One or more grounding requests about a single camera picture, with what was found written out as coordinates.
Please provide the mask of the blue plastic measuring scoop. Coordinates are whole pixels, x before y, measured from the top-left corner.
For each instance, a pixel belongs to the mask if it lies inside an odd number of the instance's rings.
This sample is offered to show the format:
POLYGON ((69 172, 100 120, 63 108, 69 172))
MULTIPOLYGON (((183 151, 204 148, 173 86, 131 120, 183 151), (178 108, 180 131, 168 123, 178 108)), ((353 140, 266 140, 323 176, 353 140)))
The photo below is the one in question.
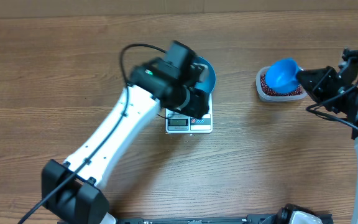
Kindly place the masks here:
POLYGON ((294 59, 281 59, 268 69, 265 74, 265 82, 270 89, 279 94, 293 92, 299 86, 296 74, 300 70, 294 59))

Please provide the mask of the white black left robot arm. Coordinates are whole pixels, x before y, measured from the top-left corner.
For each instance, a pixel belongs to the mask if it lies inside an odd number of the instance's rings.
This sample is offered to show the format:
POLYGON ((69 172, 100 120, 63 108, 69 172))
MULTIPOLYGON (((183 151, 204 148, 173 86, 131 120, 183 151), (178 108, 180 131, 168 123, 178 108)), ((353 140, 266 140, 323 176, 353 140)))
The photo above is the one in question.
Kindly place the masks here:
POLYGON ((49 161, 42 170, 43 206, 66 223, 117 223, 102 193, 121 156, 158 115, 161 104, 133 85, 92 136, 64 163, 49 161))

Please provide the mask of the teal metal bowl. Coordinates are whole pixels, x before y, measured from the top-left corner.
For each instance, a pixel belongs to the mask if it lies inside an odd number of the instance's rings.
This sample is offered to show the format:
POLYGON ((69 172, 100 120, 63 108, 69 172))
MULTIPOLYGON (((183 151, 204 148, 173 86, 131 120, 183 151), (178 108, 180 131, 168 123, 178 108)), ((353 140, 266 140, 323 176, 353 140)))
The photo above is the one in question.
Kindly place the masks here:
POLYGON ((200 75, 201 81, 196 83, 195 88, 211 94, 216 86, 216 72, 213 66, 203 57, 195 59, 194 64, 204 67, 200 75))

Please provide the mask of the white digital kitchen scale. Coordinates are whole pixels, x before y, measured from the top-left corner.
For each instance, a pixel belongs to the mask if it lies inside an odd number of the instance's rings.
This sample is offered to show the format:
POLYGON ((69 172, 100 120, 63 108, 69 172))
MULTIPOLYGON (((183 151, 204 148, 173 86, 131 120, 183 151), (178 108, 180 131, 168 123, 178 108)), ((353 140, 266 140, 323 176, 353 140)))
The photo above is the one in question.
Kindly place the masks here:
POLYGON ((209 111, 201 119, 165 110, 165 130, 168 134, 210 134, 213 131, 212 95, 209 96, 209 111))

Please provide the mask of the clear container of red beans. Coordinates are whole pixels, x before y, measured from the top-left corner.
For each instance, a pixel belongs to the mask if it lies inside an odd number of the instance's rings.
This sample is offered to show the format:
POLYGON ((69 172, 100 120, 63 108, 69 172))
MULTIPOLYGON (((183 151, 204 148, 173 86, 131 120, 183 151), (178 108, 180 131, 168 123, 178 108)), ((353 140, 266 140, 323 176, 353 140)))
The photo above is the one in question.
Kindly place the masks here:
POLYGON ((307 96, 306 91, 304 91, 300 85, 296 90, 285 94, 270 89, 265 82, 265 75, 269 68, 270 66, 261 68, 255 78, 257 93, 261 101, 268 103, 283 103, 287 101, 302 100, 307 96))

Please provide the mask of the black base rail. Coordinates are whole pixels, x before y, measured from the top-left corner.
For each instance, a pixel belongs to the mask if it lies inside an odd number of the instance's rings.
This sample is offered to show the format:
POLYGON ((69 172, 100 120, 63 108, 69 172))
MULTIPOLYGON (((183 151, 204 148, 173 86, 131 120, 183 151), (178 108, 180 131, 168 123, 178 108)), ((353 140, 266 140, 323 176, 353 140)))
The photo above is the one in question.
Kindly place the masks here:
POLYGON ((210 217, 210 218, 115 218, 109 213, 104 217, 85 218, 71 211, 54 213, 60 223, 117 223, 117 224, 286 224, 286 223, 321 223, 333 224, 331 214, 318 215, 315 212, 294 204, 286 204, 274 214, 249 214, 246 217, 210 217))

